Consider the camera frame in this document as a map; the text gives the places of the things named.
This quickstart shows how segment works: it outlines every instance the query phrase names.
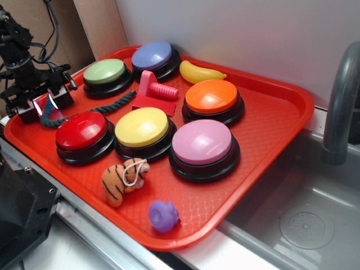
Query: stainless steel sink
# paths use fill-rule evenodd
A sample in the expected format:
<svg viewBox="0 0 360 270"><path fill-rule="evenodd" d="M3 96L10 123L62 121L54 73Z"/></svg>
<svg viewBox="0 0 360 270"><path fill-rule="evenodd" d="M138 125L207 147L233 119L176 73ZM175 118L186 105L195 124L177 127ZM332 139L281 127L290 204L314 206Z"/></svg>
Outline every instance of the stainless steel sink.
<svg viewBox="0 0 360 270"><path fill-rule="evenodd" d="M282 269L360 269L360 150L321 161L303 130L218 227Z"/></svg>

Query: pink button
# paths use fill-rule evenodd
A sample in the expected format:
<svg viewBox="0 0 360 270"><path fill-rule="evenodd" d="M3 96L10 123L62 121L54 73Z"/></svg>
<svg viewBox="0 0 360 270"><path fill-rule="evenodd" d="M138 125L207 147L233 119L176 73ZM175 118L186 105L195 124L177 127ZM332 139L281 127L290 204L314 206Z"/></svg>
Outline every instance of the pink button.
<svg viewBox="0 0 360 270"><path fill-rule="evenodd" d="M203 119L192 121L175 133L175 156L191 165L206 165L223 158L231 148L232 136L226 125Z"/></svg>
<svg viewBox="0 0 360 270"><path fill-rule="evenodd" d="M63 122L56 132L56 142L65 150L80 150L96 143L106 130L107 122L102 114L86 111Z"/></svg>

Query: plastic tray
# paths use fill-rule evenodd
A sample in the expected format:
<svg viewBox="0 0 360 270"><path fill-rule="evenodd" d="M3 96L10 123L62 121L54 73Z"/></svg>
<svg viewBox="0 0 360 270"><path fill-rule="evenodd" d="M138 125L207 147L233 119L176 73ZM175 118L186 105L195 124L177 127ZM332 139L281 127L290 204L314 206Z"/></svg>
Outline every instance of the plastic tray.
<svg viewBox="0 0 360 270"><path fill-rule="evenodd" d="M131 56L137 48L121 49L104 58L121 59L131 69ZM122 163L115 150L94 164L73 167L64 164L56 154L55 129L45 128L39 122L25 125L16 116L8 122L4 130L11 143L73 193L145 247L159 251L184 248L215 229L300 132L314 110L311 96L297 86L186 56L182 56L182 59L226 73L226 80L238 87L245 102L244 117L230 128L240 144L241 160L236 170L219 182L184 182L173 174L166 157L150 164L150 172L142 189L125 194L123 204L114 209L106 202L101 176L107 167ZM52 119L113 103L123 95L104 100L89 99L83 91L82 78L83 71L75 76L79 85L79 89L71 93L75 103L62 111L54 110ZM180 74L164 84L179 89L180 95L172 117L172 121L179 128L185 124L181 114L183 98L192 84L185 81ZM126 92L131 89L137 90L138 83L134 82ZM116 124L124 114L131 111L132 102L117 112L106 115L107 118ZM165 234L156 232L147 216L151 203L157 199L172 201L180 214L180 224Z"/></svg>

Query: white wall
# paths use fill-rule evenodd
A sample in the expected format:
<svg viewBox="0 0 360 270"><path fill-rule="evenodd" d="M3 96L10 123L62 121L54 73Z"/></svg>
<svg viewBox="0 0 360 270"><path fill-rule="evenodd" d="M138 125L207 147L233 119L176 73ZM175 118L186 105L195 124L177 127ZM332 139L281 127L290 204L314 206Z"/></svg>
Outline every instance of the white wall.
<svg viewBox="0 0 360 270"><path fill-rule="evenodd" d="M296 84L327 107L360 40L359 0L116 0L129 45L159 39L194 58Z"/></svg>

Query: faucet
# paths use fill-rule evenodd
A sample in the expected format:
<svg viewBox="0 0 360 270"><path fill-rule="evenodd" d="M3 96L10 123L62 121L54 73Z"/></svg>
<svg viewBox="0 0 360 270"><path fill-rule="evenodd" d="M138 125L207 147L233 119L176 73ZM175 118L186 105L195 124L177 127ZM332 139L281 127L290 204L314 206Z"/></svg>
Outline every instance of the faucet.
<svg viewBox="0 0 360 270"><path fill-rule="evenodd" d="M360 143L360 41L346 49L337 70L322 141L322 160L341 165L348 143Z"/></svg>

